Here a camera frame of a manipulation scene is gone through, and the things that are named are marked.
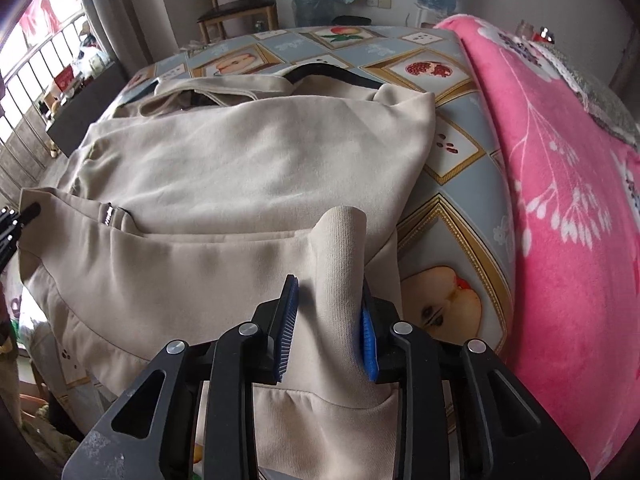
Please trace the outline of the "fruit pattern bed sheet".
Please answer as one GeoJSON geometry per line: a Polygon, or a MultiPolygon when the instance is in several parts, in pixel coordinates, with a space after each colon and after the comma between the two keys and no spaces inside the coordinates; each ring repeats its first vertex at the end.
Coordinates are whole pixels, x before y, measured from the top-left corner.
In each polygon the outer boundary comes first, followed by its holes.
{"type": "Polygon", "coordinates": [[[254,390],[259,463],[387,479],[398,393],[367,378],[361,289],[501,349],[514,249],[498,142],[453,32],[236,38],[140,70],[18,250],[29,352],[81,430],[168,341],[201,344],[299,279],[288,370],[254,390]]]}

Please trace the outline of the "pink floral blanket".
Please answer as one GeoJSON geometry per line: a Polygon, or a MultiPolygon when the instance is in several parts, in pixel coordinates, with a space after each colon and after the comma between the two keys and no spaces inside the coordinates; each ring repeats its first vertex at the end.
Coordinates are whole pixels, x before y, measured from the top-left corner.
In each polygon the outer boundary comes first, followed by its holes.
{"type": "Polygon", "coordinates": [[[469,14],[442,22],[480,80],[509,179],[511,370],[593,474],[639,420],[639,155],[600,128],[542,53],[469,14]]]}

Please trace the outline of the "grey lace pillow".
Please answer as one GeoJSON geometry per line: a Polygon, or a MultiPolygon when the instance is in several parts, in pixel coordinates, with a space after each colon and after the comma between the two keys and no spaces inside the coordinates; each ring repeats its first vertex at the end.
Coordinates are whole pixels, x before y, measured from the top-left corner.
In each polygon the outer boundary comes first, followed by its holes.
{"type": "Polygon", "coordinates": [[[548,42],[533,42],[540,55],[572,89],[582,108],[614,138],[639,151],[639,126],[623,101],[597,77],[579,68],[567,55],[548,42]]]}

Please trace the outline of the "beige zip jacket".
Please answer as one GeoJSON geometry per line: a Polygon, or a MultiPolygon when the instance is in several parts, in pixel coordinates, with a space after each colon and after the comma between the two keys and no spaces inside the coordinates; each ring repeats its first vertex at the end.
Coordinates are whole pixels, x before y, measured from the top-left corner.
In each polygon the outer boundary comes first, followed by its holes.
{"type": "Polygon", "coordinates": [[[387,479],[398,394],[359,354],[363,289],[399,304],[396,226],[435,133],[430,92],[331,64],[173,79],[93,124],[18,244],[56,340],[112,393],[299,280],[283,382],[254,390],[259,463],[387,479]]]}

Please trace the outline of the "dark low cabinet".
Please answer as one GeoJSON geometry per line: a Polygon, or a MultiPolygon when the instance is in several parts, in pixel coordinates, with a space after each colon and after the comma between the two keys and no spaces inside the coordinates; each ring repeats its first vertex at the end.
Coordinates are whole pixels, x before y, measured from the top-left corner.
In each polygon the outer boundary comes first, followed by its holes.
{"type": "Polygon", "coordinates": [[[111,62],[85,89],[56,113],[47,135],[66,156],[78,148],[91,124],[96,122],[127,83],[119,62],[111,62]]]}

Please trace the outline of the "red cup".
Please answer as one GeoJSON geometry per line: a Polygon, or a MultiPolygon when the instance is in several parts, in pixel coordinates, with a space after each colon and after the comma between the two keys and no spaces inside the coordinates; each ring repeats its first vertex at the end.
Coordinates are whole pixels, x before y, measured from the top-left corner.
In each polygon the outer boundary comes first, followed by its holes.
{"type": "Polygon", "coordinates": [[[554,44],[554,37],[552,32],[548,29],[548,27],[542,26],[538,32],[535,32],[532,37],[533,41],[536,42],[545,42],[546,44],[554,44]]]}

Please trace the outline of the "grey curtain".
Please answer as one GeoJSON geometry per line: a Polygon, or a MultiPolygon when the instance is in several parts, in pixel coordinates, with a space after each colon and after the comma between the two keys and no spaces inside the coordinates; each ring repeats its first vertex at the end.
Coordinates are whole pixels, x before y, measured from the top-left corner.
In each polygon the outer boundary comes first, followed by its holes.
{"type": "Polygon", "coordinates": [[[92,31],[128,76],[177,49],[164,0],[81,0],[92,31]]]}

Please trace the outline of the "empty clear water jug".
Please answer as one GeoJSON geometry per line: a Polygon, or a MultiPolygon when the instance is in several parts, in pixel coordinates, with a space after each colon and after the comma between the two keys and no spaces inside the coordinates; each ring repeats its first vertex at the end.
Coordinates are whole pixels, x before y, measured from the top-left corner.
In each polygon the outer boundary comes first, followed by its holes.
{"type": "Polygon", "coordinates": [[[293,0],[292,9],[297,27],[329,25],[334,19],[335,0],[293,0]]]}

